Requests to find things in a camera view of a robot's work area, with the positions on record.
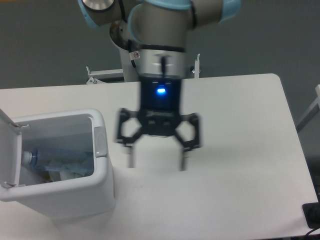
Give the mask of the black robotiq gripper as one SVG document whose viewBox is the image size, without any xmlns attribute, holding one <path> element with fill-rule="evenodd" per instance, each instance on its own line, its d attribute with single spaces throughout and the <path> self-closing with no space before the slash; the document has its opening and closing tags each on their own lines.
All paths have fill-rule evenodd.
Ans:
<svg viewBox="0 0 320 240">
<path fill-rule="evenodd" d="M 128 149 L 128 168 L 135 167 L 134 145 L 143 135 L 174 136 L 181 145 L 180 171 L 187 168 L 187 153 L 199 149 L 200 117 L 197 113 L 180 115 L 182 79 L 184 77 L 185 49 L 181 47 L 155 47 L 139 50 L 136 62 L 140 81 L 139 111 L 121 108 L 115 142 Z M 140 127 L 131 136 L 124 136 L 122 126 L 137 119 Z M 178 126 L 188 122 L 193 127 L 193 138 L 183 140 Z"/>
</svg>

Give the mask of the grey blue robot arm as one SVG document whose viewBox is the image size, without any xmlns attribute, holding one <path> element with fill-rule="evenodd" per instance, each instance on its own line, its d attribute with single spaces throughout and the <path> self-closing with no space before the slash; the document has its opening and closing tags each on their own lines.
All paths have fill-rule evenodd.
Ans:
<svg viewBox="0 0 320 240">
<path fill-rule="evenodd" d="M 236 16 L 239 0 L 80 0 L 87 24 L 119 22 L 120 47 L 139 82 L 139 109 L 118 112 L 116 142 L 133 151 L 143 135 L 175 137 L 181 144 L 180 169 L 187 153 L 201 147 L 200 117 L 180 113 L 190 30 Z"/>
</svg>

